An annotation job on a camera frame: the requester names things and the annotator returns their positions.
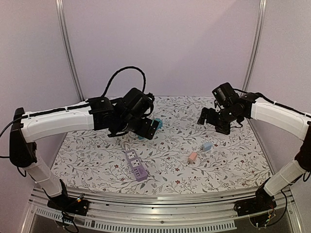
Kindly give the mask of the teal power strip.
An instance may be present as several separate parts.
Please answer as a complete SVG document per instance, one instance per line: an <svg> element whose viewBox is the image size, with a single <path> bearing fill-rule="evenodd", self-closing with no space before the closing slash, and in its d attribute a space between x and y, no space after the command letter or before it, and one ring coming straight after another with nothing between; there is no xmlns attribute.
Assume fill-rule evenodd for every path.
<svg viewBox="0 0 311 233"><path fill-rule="evenodd" d="M151 120L151 119L144 119L142 122L142 125L139 130L136 131L136 134L140 139L148 139L151 140L153 139L157 129L160 126L160 121L159 120Z"/></svg>

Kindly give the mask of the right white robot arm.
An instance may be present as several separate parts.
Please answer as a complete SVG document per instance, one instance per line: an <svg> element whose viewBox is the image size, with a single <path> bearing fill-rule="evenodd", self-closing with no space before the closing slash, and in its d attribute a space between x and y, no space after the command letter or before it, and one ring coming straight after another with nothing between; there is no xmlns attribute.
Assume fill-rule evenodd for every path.
<svg viewBox="0 0 311 233"><path fill-rule="evenodd" d="M210 124L216 132L230 134L233 121L241 124L245 119L262 121L296 136L302 141L292 161L267 179L246 201L256 212L274 206L274 196L311 171L311 116L292 107L272 101L262 93L245 92L224 83L212 91L215 108L204 107L197 123Z"/></svg>

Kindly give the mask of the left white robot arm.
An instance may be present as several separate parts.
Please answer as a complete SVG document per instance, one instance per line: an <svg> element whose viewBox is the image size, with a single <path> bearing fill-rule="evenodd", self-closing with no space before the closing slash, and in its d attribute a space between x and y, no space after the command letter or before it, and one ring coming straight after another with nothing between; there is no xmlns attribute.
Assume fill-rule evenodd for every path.
<svg viewBox="0 0 311 233"><path fill-rule="evenodd" d="M22 168L41 186L49 198L62 211L72 207L66 187L56 179L50 168L36 155L36 141L56 134L73 131L107 129L108 137L119 137L133 132L151 140L159 122L149 118L154 109L155 97L144 89L133 87L124 97L110 100L108 88L99 97L78 104L41 112L15 111L13 120L5 126L10 129L9 159Z"/></svg>

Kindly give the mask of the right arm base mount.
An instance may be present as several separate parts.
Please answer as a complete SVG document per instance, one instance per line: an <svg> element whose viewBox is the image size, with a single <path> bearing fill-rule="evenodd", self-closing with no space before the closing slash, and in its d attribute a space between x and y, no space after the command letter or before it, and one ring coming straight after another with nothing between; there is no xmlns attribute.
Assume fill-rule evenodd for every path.
<svg viewBox="0 0 311 233"><path fill-rule="evenodd" d="M248 199L238 200L234 202L234 211L238 216L255 214L276 208L274 196L269 196L265 192L256 192L255 196Z"/></svg>

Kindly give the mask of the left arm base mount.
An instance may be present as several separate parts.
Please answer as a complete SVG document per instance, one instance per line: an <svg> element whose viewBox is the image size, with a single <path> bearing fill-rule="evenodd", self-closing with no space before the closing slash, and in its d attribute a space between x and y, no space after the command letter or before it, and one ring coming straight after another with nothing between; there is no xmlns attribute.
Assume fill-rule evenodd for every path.
<svg viewBox="0 0 311 233"><path fill-rule="evenodd" d="M72 198L66 195L59 195L53 198L48 196L48 198L48 207L81 216L87 215L90 205L88 200L83 198Z"/></svg>

